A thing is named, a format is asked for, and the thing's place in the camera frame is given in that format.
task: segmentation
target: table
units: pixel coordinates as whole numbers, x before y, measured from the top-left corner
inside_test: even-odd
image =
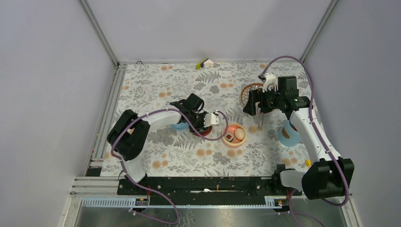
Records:
[[[285,164],[306,172],[309,159],[305,146],[283,146],[277,137],[286,121],[279,110],[257,117],[242,112],[242,89],[260,83],[257,76],[266,64],[221,63],[196,70],[195,64],[133,64],[128,65],[119,96],[114,123],[126,109],[141,114],[165,108],[170,102],[195,93],[205,101],[207,112],[219,109],[229,123],[241,124],[247,138],[239,148],[228,148],[221,140],[203,141],[189,129],[176,131],[171,126],[149,132],[140,154],[148,176],[269,176],[276,164]],[[274,63],[269,72],[278,76],[296,76],[300,96],[311,95],[302,66],[296,62]],[[209,138],[221,134],[225,123],[213,129]],[[110,155],[108,145],[101,176],[118,176],[122,168]]]

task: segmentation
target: orange bowl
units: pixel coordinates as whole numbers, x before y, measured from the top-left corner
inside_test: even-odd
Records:
[[[223,141],[224,145],[226,145],[226,146],[229,147],[229,148],[237,148],[237,147],[241,146],[241,145],[244,143],[244,141],[246,140],[246,131],[245,131],[245,129],[242,127],[242,125],[240,125],[240,124],[237,124],[237,123],[228,124],[228,130],[227,130],[227,132],[230,132],[230,133],[232,133],[232,134],[234,135],[234,132],[235,132],[236,129],[242,129],[242,130],[244,130],[245,137],[244,137],[243,140],[239,140],[239,139],[237,139],[237,138],[234,137],[234,140],[231,141],[231,142],[228,142],[228,141],[226,140],[226,138],[223,137],[221,140]]]

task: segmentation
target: metal frame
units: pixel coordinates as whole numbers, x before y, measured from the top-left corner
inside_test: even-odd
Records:
[[[93,14],[92,10],[89,7],[89,4],[87,0],[78,0],[79,4],[81,5],[82,9],[85,12],[85,15],[87,16],[91,26],[95,30],[95,33],[97,37],[99,38],[100,42],[102,43],[102,46],[104,47],[107,55],[109,56],[110,60],[112,61],[113,65],[115,67],[118,66],[118,59],[115,56],[109,42],[106,39],[106,36],[104,35],[102,29],[99,26],[99,23],[97,22],[95,15]]]
[[[66,221],[67,221],[67,216],[68,216],[68,212],[70,210],[71,207],[71,203],[72,203],[72,197],[68,197],[67,202],[65,204],[65,207],[63,209],[63,213],[62,213],[62,218],[60,220],[60,223],[58,226],[64,226]]]
[[[136,198],[146,199],[146,196],[135,197],[83,197],[82,206],[86,207],[108,207],[108,208],[143,208],[135,205]],[[177,208],[191,209],[281,209],[281,206],[274,206],[274,199],[264,197],[265,205],[176,205]],[[171,205],[147,205],[146,208],[171,209]]]
[[[115,200],[125,200],[126,198],[142,198],[142,196],[122,196],[117,195],[118,188],[118,178],[117,177],[76,177],[74,181],[74,186],[71,190],[70,197],[72,198],[70,208],[67,213],[65,220],[65,227],[74,227],[77,220],[80,208],[84,206],[83,202],[87,198],[94,198],[97,200],[102,200],[106,198]],[[294,196],[294,198],[304,198],[304,196]],[[285,196],[265,196],[267,202],[272,199],[285,199]],[[340,202],[343,198],[334,198],[335,202]],[[158,208],[170,208],[170,206],[158,206]],[[238,209],[260,209],[263,206],[191,206],[191,208],[238,208]],[[358,212],[355,207],[353,197],[350,196],[349,202],[342,207],[345,221],[348,226],[352,227],[362,227]]]
[[[233,61],[215,61],[214,63],[268,63],[270,60],[233,60]],[[140,61],[142,64],[197,64],[199,61]],[[276,62],[295,62],[294,60],[280,59]],[[137,64],[138,61],[121,61],[121,64],[132,65]]]
[[[336,7],[337,3],[339,0],[331,0],[329,6],[327,7],[325,13],[323,14],[322,19],[319,22],[319,25],[317,26],[316,30],[314,31],[311,39],[308,42],[308,45],[306,46],[304,52],[301,55],[300,60],[302,62],[305,62],[307,59],[312,47],[314,46],[317,38],[319,37],[320,33],[322,32],[324,26],[326,25],[327,21],[329,20],[329,17],[331,13],[333,12],[334,8]]]
[[[113,79],[110,82],[109,89],[107,91],[107,97],[103,104],[102,115],[97,123],[96,132],[93,138],[92,147],[85,163],[86,173],[90,166],[100,166],[103,163],[105,157],[105,148],[107,144],[107,134],[113,123],[113,117],[115,109],[117,108],[118,97],[122,88],[122,82],[124,81],[125,70],[127,69],[126,64],[120,64],[118,69],[113,75]]]

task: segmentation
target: black metal base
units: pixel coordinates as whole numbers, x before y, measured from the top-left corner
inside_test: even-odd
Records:
[[[292,188],[278,190],[270,177],[145,177],[141,185],[158,190],[176,205],[265,205],[264,196],[287,196]],[[142,195],[147,191],[121,179],[118,195]],[[209,189],[213,192],[193,193]],[[150,205],[169,205],[155,193]]]
[[[351,159],[338,159],[348,187],[354,174],[354,163]],[[310,200],[324,199],[345,195],[345,186],[333,161],[324,159],[314,162],[302,177],[302,188]]]

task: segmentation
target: black bracket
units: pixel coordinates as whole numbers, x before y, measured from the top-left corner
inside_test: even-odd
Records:
[[[170,105],[177,107],[177,109],[189,119],[191,124],[199,133],[203,133],[204,131],[208,131],[210,129],[210,127],[204,127],[205,115],[208,112],[203,111],[200,113],[200,110],[203,109],[205,102],[196,94],[191,93],[187,99],[183,99],[178,102],[172,102]],[[186,120],[182,117],[180,122],[186,122]]]
[[[274,189],[276,193],[282,194],[284,192],[287,192],[290,189],[288,187],[284,187],[281,184],[280,173],[282,171],[286,171],[286,170],[293,170],[293,169],[286,169],[285,164],[278,164],[278,165],[276,165],[276,170],[274,170],[274,173],[271,176],[270,187],[271,187],[271,189]]]
[[[349,158],[339,158],[338,163],[349,187],[354,173],[354,164]],[[302,177],[302,188],[310,200],[345,195],[344,183],[332,160],[321,159],[319,162],[314,162]]]
[[[122,131],[137,118],[138,114],[132,110],[124,111],[107,135],[107,142],[113,145]],[[132,134],[125,132],[115,147],[115,150],[122,155],[125,161],[132,160],[140,154],[145,144],[150,125],[147,121],[139,120],[130,127],[130,129],[133,128],[135,128],[134,132]]]
[[[306,96],[299,97],[299,90],[296,86],[296,77],[279,77],[279,90],[274,89],[263,92],[262,88],[249,91],[248,102],[243,112],[251,116],[256,115],[256,103],[262,113],[268,113],[274,109],[279,109],[285,113],[287,119],[293,111],[308,107],[310,100]]]
[[[158,190],[176,205],[264,205],[264,196],[287,196],[291,188],[272,188],[270,177],[147,177],[140,185]],[[128,179],[119,181],[118,195],[146,196],[147,191]],[[213,192],[202,192],[209,189]],[[150,205],[169,205],[155,193],[150,194]]]

